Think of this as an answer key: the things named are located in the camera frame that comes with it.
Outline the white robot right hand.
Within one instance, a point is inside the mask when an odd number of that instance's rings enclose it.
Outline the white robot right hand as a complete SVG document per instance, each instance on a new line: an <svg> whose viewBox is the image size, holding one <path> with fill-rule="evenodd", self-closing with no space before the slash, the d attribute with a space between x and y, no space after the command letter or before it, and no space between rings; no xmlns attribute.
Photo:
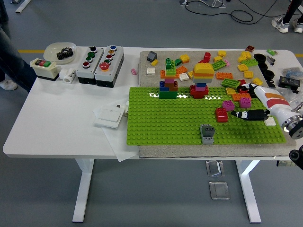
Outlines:
<svg viewBox="0 0 303 227"><path fill-rule="evenodd" d="M280 126L288 119L297 115L278 91L252 83L243 84L242 86L246 87L250 94L255 94L267 110L231 111L231 115L246 121L264 121L268 119L268 115L270 114L276 117Z"/></svg>

